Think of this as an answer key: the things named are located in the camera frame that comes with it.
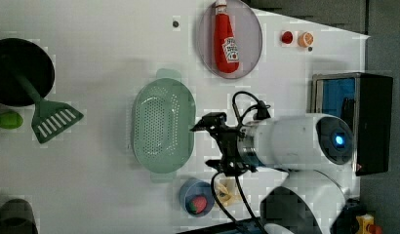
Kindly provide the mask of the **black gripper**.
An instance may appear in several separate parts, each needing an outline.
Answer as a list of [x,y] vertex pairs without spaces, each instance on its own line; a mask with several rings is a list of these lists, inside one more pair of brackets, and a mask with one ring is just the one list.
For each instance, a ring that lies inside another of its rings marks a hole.
[[216,140],[221,158],[208,160],[206,165],[226,176],[239,176],[247,171],[255,173],[257,168],[247,163],[240,155],[238,138],[244,134],[236,127],[225,126],[226,114],[224,112],[211,112],[204,115],[190,130],[192,132],[209,131],[216,129]]

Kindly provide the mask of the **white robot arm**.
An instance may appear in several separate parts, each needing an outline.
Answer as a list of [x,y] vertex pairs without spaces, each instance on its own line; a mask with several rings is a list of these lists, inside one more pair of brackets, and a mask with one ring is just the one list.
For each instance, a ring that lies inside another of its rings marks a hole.
[[264,234],[331,234],[351,190],[353,133],[340,118],[309,113],[254,120],[237,127],[226,114],[203,116],[191,130],[206,131],[221,158],[206,164],[239,178],[259,168],[284,171],[283,182],[264,195],[255,223]]

